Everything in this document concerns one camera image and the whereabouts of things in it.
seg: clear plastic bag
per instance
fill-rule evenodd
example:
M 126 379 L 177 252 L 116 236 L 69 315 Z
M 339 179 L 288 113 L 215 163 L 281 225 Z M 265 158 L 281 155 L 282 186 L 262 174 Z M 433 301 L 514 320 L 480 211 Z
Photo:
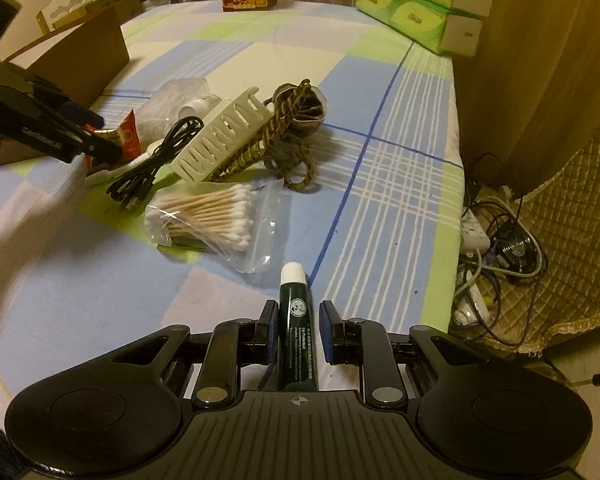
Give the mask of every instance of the clear plastic bag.
M 158 190 L 144 212 L 153 243 L 207 247 L 238 272 L 269 267 L 283 181 L 264 184 L 181 181 Z
M 158 88 L 136 113 L 142 150 L 166 136 L 178 120 L 178 112 L 183 105 L 196 97 L 209 94 L 209 84 L 203 77 L 172 79 Z

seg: black wire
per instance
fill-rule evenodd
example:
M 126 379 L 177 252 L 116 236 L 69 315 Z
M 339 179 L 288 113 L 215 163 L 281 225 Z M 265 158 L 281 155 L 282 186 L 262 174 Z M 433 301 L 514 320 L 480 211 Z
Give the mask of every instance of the black wire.
M 162 144 L 153 154 L 132 170 L 123 173 L 107 188 L 107 193 L 116 202 L 121 202 L 122 207 L 126 207 L 134 198 L 144 200 L 154 186 L 158 170 L 171 162 L 203 126 L 204 123 L 197 117 L 180 119 L 169 130 Z
M 498 219 L 499 218 L 503 218 L 503 217 L 509 217 L 509 214 L 508 213 L 507 214 L 501 213 L 501 214 L 493 217 L 493 220 L 491 220 L 491 223 L 489 224 L 489 227 L 487 227 L 487 231 L 486 231 L 487 236 L 489 235 L 489 231 L 491 231 L 491 228 L 493 227 L 493 224 L 496 224 L 496 226 L 498 227 L 498 230 L 500 229 L 500 224 L 498 223 Z
M 278 362 L 278 348 L 276 348 L 276 352 L 275 352 L 275 354 L 273 354 L 273 361 L 270 362 L 269 366 L 267 366 L 267 369 L 264 370 L 264 375 L 260 379 L 260 382 L 258 383 L 258 386 L 256 388 L 258 391 L 261 392 L 267 386 L 267 381 L 269 381 L 269 378 L 271 377 L 273 370 L 275 370 L 277 362 Z
M 491 157 L 495 158 L 502 165 L 503 168 L 505 168 L 507 171 L 509 171 L 509 173 L 511 174 L 513 179 L 516 181 L 516 184 L 518 186 L 517 191 L 520 194 L 520 202 L 518 203 L 518 212 L 516 213 L 516 222 L 517 222 L 518 218 L 520 218 L 520 210 L 522 209 L 522 196 L 524 195 L 523 190 L 522 190 L 522 183 L 520 182 L 520 179 L 518 178 L 516 172 L 513 171 L 499 156 L 497 156 L 493 152 L 484 152 L 481 156 L 479 156 L 476 159 L 476 161 L 471 165 L 471 168 L 469 168 L 469 170 L 467 171 L 467 179 L 471 178 L 471 175 L 474 172 L 476 166 L 487 156 L 491 156 Z
M 482 275 L 489 280 L 489 282 L 491 283 L 491 286 L 493 287 L 493 290 L 496 293 L 496 301 L 497 301 L 498 306 L 496 308 L 496 315 L 493 318 L 493 322 L 489 325 L 489 328 L 493 330 L 493 327 L 495 327 L 497 325 L 497 323 L 500 321 L 500 316 L 502 314 L 502 294 L 501 294 L 501 289 L 500 289 L 500 282 L 498 281 L 496 275 L 488 270 L 484 270 L 482 272 Z M 478 334 L 473 339 L 469 339 L 468 342 L 472 343 L 472 342 L 478 341 L 486 335 L 487 335 L 487 332 L 484 331 L 481 334 Z
M 462 218 L 469 212 L 469 209 L 471 209 L 471 206 L 474 203 L 474 199 L 471 198 L 471 191 L 469 191 L 468 187 L 464 188 L 464 194 L 469 195 L 469 202 L 466 203 L 466 209 L 464 210 L 464 213 L 462 213 Z
M 544 271 L 545 270 L 546 270 L 546 268 L 544 268 L 543 270 L 541 270 L 538 273 L 538 278 L 536 279 L 536 284 L 534 285 L 534 291 L 531 294 L 531 300 L 529 301 L 529 306 L 526 309 L 525 327 L 524 327 L 524 330 L 522 331 L 522 336 L 520 337 L 519 341 L 516 341 L 516 342 L 505 341 L 504 339 L 502 339 L 502 338 L 498 337 L 497 335 L 495 335 L 493 333 L 493 330 L 491 330 L 491 328 L 489 326 L 487 326 L 487 324 L 484 322 L 484 320 L 480 316 L 480 313 L 478 312 L 478 310 L 476 308 L 474 308 L 474 306 L 472 304 L 469 305 L 474 310 L 474 314 L 477 317 L 477 319 L 480 322 L 480 324 L 482 325 L 482 328 L 485 330 L 485 332 L 487 334 L 489 334 L 489 336 L 491 336 L 498 343 L 500 343 L 500 344 L 502 344 L 504 346 L 508 346 L 510 348 L 519 348 L 522 345 L 522 343 L 525 342 L 526 334 L 527 334 L 527 332 L 529 330 L 529 325 L 530 325 L 530 322 L 531 322 L 531 315 L 533 313 L 534 305 L 536 304 L 536 296 L 538 295 L 538 289 L 540 287 L 540 281 L 542 280 L 542 277 L 544 276 Z
M 463 279 L 464 283 L 466 283 L 466 272 L 467 271 L 465 270 L 462 275 L 462 279 Z M 493 319 L 493 322 L 490 325 L 490 328 L 493 328 L 494 326 L 496 326 L 496 323 L 499 322 L 500 314 L 502 312 L 502 298 L 500 295 L 500 283 L 498 282 L 498 279 L 495 277 L 495 275 L 492 272 L 484 270 L 481 273 L 481 275 L 484 276 L 485 278 L 487 278 L 489 280 L 489 282 L 491 283 L 491 286 L 493 287 L 493 290 L 495 291 L 495 294 L 496 294 L 496 300 L 498 302 L 496 315 Z M 477 310 L 477 305 L 474 302 L 474 298 L 472 298 L 471 294 L 469 293 L 469 287 L 467 287 L 464 290 L 464 294 L 465 294 L 465 297 L 466 297 L 467 301 L 469 302 L 469 304 L 472 304 L 475 307 L 475 309 Z M 472 330 L 474 328 L 478 328 L 479 326 L 481 326 L 480 321 L 476 321 L 475 323 L 471 323 L 469 325 L 453 324 L 453 325 L 451 325 L 451 328 L 453 330 Z M 482 334 L 480 334 L 478 337 L 475 337 L 473 339 L 467 339 L 467 341 L 469 341 L 469 342 L 478 341 L 478 339 L 482 338 L 485 334 L 486 334 L 486 332 L 482 332 Z

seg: electrical cable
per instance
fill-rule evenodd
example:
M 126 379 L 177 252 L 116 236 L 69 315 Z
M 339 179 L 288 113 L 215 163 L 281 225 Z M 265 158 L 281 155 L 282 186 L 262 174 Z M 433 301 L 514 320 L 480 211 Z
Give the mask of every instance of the electrical cable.
M 469 188 L 465 187 L 464 188 L 464 194 L 465 195 L 469 195 L 469 202 L 467 202 L 466 204 L 466 209 L 464 210 L 464 212 L 462 213 L 462 218 L 465 217 L 465 215 L 469 212 L 469 210 L 471 209 L 472 204 L 474 203 L 474 199 L 471 198 L 471 191 L 469 191 Z
M 496 224 L 496 227 L 499 229 L 500 228 L 500 224 L 498 224 L 498 219 L 503 218 L 503 217 L 509 217 L 508 214 L 506 213 L 501 213 L 499 215 L 495 215 L 493 217 L 493 220 L 491 221 L 491 223 L 489 224 L 489 226 L 487 227 L 487 230 L 485 231 L 487 236 L 489 235 L 489 231 L 491 231 L 491 228 L 493 227 L 494 224 Z
M 511 174 L 511 176 L 513 177 L 513 179 L 516 181 L 516 185 L 518 188 L 518 193 L 520 194 L 520 198 L 518 200 L 518 211 L 516 212 L 516 222 L 518 221 L 518 219 L 520 218 L 520 211 L 522 210 L 522 198 L 523 198 L 523 189 L 522 189 L 522 183 L 520 182 L 520 179 L 518 177 L 518 175 L 516 174 L 515 171 L 513 171 L 506 163 L 504 163 L 504 161 L 497 156 L 495 153 L 493 152 L 484 152 L 481 156 L 479 156 L 476 161 L 471 165 L 471 167 L 469 168 L 469 170 L 467 171 L 467 178 L 470 178 L 471 175 L 473 174 L 476 166 L 478 166 L 478 164 L 487 156 L 491 156 L 494 159 L 496 159 L 503 168 L 505 168 L 505 170 L 509 171 L 509 173 Z
M 271 374 L 273 373 L 273 370 L 275 370 L 275 368 L 276 368 L 277 362 L 278 362 L 278 348 L 276 348 L 276 352 L 273 355 L 273 361 L 271 361 L 269 363 L 269 366 L 267 366 L 267 369 L 264 370 L 264 375 L 260 379 L 260 382 L 258 383 L 256 390 L 258 390 L 260 392 L 262 390 L 264 390 L 264 388 L 267 386 L 267 382 L 269 381 L 269 378 L 271 377 Z
M 497 325 L 497 323 L 500 321 L 500 316 L 502 314 L 502 294 L 501 294 L 501 290 L 500 290 L 500 282 L 498 281 L 498 279 L 494 276 L 494 274 L 492 272 L 486 271 L 483 272 L 482 275 L 487 278 L 490 283 L 491 286 L 493 287 L 493 290 L 496 293 L 496 301 L 497 301 L 497 308 L 496 308 L 496 315 L 493 318 L 493 322 L 489 325 L 489 328 L 491 330 L 493 330 L 493 327 L 495 327 Z M 478 334 L 476 337 L 469 339 L 468 342 L 476 342 L 480 339 L 482 339 L 484 336 L 487 335 L 487 331 L 484 331 L 480 334 Z
M 478 255 L 478 268 L 475 269 L 474 275 L 471 278 L 469 278 L 462 285 L 460 285 L 458 288 L 456 288 L 454 297 L 458 296 L 466 288 L 469 288 L 470 286 L 472 286 L 475 283 L 475 280 L 478 279 L 478 276 L 480 276 L 480 273 L 482 272 L 482 269 L 484 268 L 484 266 L 482 265 L 482 255 L 480 254 L 480 251 L 475 251 L 475 253 Z
M 154 186 L 155 175 L 161 167 L 169 164 L 202 130 L 204 123 L 197 117 L 185 117 L 176 122 L 153 154 L 141 164 L 123 173 L 107 188 L 107 194 L 122 207 L 134 200 L 144 200 Z
M 510 348 L 519 348 L 522 343 L 525 342 L 526 339 L 526 334 L 529 330 L 529 325 L 531 324 L 531 316 L 533 313 L 533 307 L 536 304 L 536 297 L 538 296 L 538 289 L 540 288 L 540 281 L 542 280 L 542 276 L 544 275 L 544 271 L 540 272 L 540 274 L 538 274 L 538 277 L 536 278 L 536 283 L 534 285 L 534 290 L 531 294 L 531 299 L 529 300 L 529 305 L 526 308 L 526 321 L 525 321 L 525 327 L 522 331 L 522 336 L 520 336 L 520 340 L 516 341 L 516 342 L 511 342 L 511 341 L 505 341 L 504 339 L 500 338 L 499 336 L 495 335 L 493 333 L 493 330 L 484 322 L 484 320 L 482 319 L 482 317 L 480 316 L 480 313 L 478 312 L 478 309 L 474 307 L 473 303 L 469 304 L 469 307 L 474 311 L 474 315 L 475 317 L 477 317 L 478 322 L 480 322 L 480 324 L 482 325 L 482 328 L 484 329 L 485 333 L 489 334 L 489 336 L 491 336 L 491 338 L 493 338 L 494 340 L 496 340 L 498 343 L 504 345 L 504 346 L 508 346 Z
M 502 200 L 500 200 L 496 196 L 485 197 L 482 200 L 480 200 L 480 202 L 478 202 L 478 204 L 495 205 L 495 206 L 501 208 L 502 210 L 504 210 L 505 212 L 507 212 L 511 218 L 515 219 L 515 213 L 509 208 L 509 206 L 507 204 L 505 204 Z M 532 278 L 534 276 L 537 276 L 538 273 L 541 272 L 542 266 L 544 264 L 543 263 L 544 253 L 542 252 L 540 244 L 538 243 L 538 240 L 536 239 L 536 237 L 533 236 L 531 234 L 531 232 L 529 232 L 529 230 L 525 227 L 525 225 L 520 220 L 517 220 L 516 222 L 522 228 L 522 230 L 526 233 L 526 235 L 529 237 L 529 239 L 531 240 L 531 243 L 534 245 L 534 247 L 536 249 L 536 253 L 538 254 L 538 258 L 536 258 L 536 268 L 533 270 L 533 272 L 529 272 L 529 273 L 525 274 L 523 272 L 515 272 L 514 270 L 502 269 L 500 267 L 492 267 L 489 265 L 481 264 L 480 270 L 492 270 L 493 272 L 499 272 L 499 273 L 505 274 L 507 276 L 513 276 L 515 278 Z

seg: crosshair logo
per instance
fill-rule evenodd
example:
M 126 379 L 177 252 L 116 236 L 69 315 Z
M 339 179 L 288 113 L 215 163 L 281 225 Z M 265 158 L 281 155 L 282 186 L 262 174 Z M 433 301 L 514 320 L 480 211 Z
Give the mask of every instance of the crosshair logo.
M 300 300 L 299 298 L 296 298 L 295 300 L 291 301 L 291 304 L 289 305 L 289 310 L 291 311 L 291 314 L 293 316 L 302 317 L 304 316 L 304 314 L 306 314 L 306 304 L 304 303 L 304 301 Z
M 306 397 L 303 397 L 302 395 L 298 395 L 297 397 L 294 397 L 293 399 L 291 399 L 291 402 L 294 403 L 296 406 L 304 406 L 306 403 L 309 402 L 309 399 L 307 399 Z

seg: bag of cotton swabs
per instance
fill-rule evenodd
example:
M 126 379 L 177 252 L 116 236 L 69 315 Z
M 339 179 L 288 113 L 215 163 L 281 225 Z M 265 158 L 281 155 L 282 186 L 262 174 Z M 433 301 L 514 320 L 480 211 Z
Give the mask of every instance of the bag of cotton swabs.
M 178 182 L 159 189 L 144 212 L 153 243 L 200 247 L 225 257 L 239 272 L 261 272 L 271 260 L 281 180 L 261 185 Z

